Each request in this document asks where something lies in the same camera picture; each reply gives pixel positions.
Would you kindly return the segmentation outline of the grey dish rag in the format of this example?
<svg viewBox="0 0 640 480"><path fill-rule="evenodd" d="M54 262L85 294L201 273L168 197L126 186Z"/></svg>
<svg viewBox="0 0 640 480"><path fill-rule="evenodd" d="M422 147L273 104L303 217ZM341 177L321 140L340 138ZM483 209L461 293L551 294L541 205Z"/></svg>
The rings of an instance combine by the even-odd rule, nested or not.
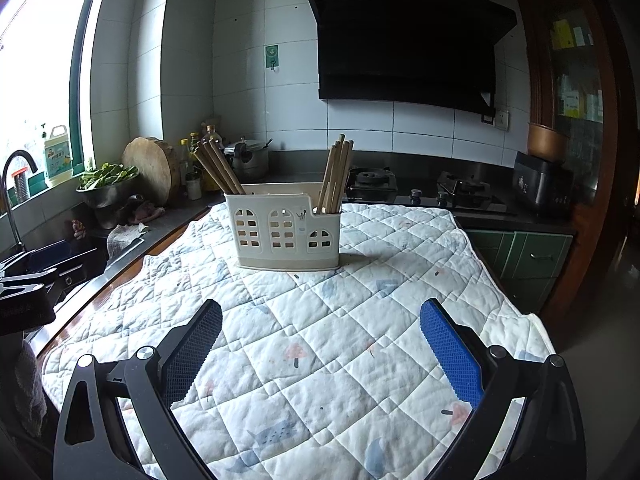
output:
<svg viewBox="0 0 640 480"><path fill-rule="evenodd" d="M148 231L149 227L144 223L133 226L115 226L108 233L106 239L108 258L111 260L119 258L134 242L143 240L143 235Z"/></svg>

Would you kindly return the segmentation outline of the steel bowl of greens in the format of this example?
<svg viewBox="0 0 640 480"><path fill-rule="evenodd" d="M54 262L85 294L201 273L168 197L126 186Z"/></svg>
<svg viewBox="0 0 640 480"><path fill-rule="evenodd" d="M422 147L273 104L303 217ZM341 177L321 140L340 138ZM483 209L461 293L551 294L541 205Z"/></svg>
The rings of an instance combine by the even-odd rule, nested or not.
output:
<svg viewBox="0 0 640 480"><path fill-rule="evenodd" d="M76 192L87 206L101 209L126 200L134 192L138 177L136 166L104 162L98 169L80 175Z"/></svg>

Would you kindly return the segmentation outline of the round wooden cutting board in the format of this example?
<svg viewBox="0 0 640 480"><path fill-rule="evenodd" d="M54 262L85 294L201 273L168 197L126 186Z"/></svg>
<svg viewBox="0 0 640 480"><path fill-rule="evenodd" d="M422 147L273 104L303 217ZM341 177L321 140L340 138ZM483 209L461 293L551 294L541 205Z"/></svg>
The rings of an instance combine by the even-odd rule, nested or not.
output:
<svg viewBox="0 0 640 480"><path fill-rule="evenodd" d="M166 141L138 136L122 152L122 163L139 170L137 187L157 206L173 202L180 186L178 152Z"/></svg>

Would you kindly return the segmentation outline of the green cabinet drawers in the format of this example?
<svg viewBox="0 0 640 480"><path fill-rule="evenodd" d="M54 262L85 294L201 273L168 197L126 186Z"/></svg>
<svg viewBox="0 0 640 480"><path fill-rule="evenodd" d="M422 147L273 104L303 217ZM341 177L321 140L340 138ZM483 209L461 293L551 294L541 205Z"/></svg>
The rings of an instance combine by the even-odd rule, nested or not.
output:
<svg viewBox="0 0 640 480"><path fill-rule="evenodd" d="M512 304L523 313L539 313L563 270L573 237L491 230L466 234Z"/></svg>

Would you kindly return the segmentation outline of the small white seasoning jar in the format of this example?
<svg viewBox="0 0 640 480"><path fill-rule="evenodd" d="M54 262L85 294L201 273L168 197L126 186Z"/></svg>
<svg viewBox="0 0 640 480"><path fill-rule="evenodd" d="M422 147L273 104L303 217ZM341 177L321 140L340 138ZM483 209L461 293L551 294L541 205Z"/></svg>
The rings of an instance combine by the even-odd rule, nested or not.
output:
<svg viewBox="0 0 640 480"><path fill-rule="evenodd" d="M189 200L202 198L201 180L201 173L196 168L186 174L186 195Z"/></svg>

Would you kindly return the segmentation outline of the yellow cap sauce bottle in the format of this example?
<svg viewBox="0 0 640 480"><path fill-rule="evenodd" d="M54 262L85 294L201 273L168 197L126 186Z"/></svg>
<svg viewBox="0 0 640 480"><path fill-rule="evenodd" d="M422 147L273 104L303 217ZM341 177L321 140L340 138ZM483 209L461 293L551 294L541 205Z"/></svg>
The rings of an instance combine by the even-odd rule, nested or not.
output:
<svg viewBox="0 0 640 480"><path fill-rule="evenodd" d="M190 141L186 138L180 140L180 180L181 185L186 186L188 175L192 172L192 159Z"/></svg>

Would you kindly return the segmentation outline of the white quilted cloth mat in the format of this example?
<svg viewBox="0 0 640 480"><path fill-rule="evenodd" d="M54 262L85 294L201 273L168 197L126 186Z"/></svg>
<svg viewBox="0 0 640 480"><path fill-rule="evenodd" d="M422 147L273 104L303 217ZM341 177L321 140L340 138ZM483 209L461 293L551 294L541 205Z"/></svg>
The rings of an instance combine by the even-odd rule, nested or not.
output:
<svg viewBox="0 0 640 480"><path fill-rule="evenodd" d="M43 388L61 405L81 356L129 358L215 300L221 333L172 411L216 477L422 479L471 411L421 332L424 301L521 360L552 343L446 210L347 205L340 244L334 271L245 270L215 206L46 353Z"/></svg>

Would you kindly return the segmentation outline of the cooking oil bottle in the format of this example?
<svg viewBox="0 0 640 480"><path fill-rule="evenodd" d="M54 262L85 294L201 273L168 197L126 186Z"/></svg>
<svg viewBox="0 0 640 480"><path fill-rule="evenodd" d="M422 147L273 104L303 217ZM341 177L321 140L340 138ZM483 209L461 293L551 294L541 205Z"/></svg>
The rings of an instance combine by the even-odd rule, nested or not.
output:
<svg viewBox="0 0 640 480"><path fill-rule="evenodd" d="M217 133L216 128L213 125L205 126L204 138L210 143L215 144L217 148L224 147L224 141L222 140L222 137Z"/></svg>

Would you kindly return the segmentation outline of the white plastic utensil holder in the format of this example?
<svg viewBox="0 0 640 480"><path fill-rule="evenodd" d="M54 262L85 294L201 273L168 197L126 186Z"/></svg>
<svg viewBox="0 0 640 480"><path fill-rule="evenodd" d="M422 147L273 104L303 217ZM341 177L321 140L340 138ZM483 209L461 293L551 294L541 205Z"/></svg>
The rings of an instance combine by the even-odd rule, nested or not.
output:
<svg viewBox="0 0 640 480"><path fill-rule="evenodd" d="M338 267L339 214L317 205L319 182L258 183L226 203L239 265L266 271L326 271Z"/></svg>

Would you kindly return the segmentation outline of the silver pressure cooker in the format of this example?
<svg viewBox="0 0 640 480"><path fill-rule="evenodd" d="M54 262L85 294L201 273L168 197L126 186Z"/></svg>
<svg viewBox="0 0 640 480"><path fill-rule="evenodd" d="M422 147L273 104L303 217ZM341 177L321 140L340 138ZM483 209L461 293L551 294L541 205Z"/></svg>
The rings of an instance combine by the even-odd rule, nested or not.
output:
<svg viewBox="0 0 640 480"><path fill-rule="evenodd" d="M238 142L224 148L224 156L230 162L235 175L244 181L257 181L268 172L271 141L247 139L242 136Z"/></svg>

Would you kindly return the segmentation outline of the black rice cooker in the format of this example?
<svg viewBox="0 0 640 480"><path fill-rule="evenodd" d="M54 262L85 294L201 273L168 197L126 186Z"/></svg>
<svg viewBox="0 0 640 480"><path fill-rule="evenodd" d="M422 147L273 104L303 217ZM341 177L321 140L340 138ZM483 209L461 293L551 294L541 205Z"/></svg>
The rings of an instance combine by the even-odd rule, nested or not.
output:
<svg viewBox="0 0 640 480"><path fill-rule="evenodd" d="M514 191L537 209L568 206L573 180L573 173L562 162L549 162L522 152L516 154L512 180Z"/></svg>

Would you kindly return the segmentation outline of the copper pot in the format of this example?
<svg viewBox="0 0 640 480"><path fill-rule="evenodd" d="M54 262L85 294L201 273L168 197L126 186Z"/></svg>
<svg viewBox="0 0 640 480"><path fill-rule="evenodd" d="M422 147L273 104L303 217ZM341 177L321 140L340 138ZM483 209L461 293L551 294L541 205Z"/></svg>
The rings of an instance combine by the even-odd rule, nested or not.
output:
<svg viewBox="0 0 640 480"><path fill-rule="evenodd" d="M556 130L531 122L528 129L527 153L548 160L564 162L568 137Z"/></svg>

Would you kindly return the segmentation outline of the black gas stove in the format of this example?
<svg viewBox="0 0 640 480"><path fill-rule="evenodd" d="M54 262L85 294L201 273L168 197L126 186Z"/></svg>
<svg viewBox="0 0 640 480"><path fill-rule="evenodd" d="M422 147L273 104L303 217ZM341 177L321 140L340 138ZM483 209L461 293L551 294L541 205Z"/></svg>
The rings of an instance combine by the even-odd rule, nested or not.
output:
<svg viewBox="0 0 640 480"><path fill-rule="evenodd" d="M481 214L505 214L506 203L488 183L442 172L435 180L407 180L390 168L354 168L349 171L345 203L437 207Z"/></svg>

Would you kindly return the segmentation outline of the wall power socket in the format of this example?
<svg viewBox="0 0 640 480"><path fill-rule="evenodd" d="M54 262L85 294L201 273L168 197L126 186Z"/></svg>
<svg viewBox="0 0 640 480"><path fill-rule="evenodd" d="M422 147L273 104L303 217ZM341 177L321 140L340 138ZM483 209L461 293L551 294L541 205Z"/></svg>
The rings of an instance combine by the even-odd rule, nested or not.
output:
<svg viewBox="0 0 640 480"><path fill-rule="evenodd" d="M508 131L510 128L510 112L508 110L497 110L494 126L501 131Z"/></svg>

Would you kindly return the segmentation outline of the green wall hook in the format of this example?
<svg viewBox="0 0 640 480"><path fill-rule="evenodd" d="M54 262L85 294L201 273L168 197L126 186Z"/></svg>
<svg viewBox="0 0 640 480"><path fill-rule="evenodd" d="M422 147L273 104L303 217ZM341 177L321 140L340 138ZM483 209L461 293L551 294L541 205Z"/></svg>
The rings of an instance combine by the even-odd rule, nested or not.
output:
<svg viewBox="0 0 640 480"><path fill-rule="evenodd" d="M279 67L279 46L277 44L265 46L265 62L268 70L272 72Z"/></svg>

